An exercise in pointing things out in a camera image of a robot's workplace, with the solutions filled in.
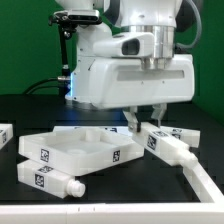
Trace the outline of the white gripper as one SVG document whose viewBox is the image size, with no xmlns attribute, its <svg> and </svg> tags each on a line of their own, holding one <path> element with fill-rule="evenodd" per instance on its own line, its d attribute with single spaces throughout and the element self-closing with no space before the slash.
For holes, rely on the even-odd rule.
<svg viewBox="0 0 224 224">
<path fill-rule="evenodd" d="M 91 66 L 90 102 L 97 108 L 154 105 L 151 118 L 161 120 L 166 103 L 189 101 L 194 95 L 191 55 L 175 55 L 164 69 L 143 69 L 140 59 L 99 59 Z M 131 132 L 141 124 L 133 111 L 123 111 Z"/>
</svg>

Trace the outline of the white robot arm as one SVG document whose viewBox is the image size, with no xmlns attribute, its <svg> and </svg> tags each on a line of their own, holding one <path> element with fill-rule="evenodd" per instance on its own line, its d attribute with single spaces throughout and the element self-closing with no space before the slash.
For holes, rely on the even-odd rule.
<svg viewBox="0 0 224 224">
<path fill-rule="evenodd" d="M 166 105 L 194 95 L 194 67 L 187 49 L 175 43 L 180 13 L 194 13 L 202 30 L 202 0 L 55 0 L 54 16 L 77 33 L 77 66 L 67 98 L 97 109 L 121 108 L 133 132 L 141 130 L 137 108 L 154 107 L 161 120 Z"/>
</svg>

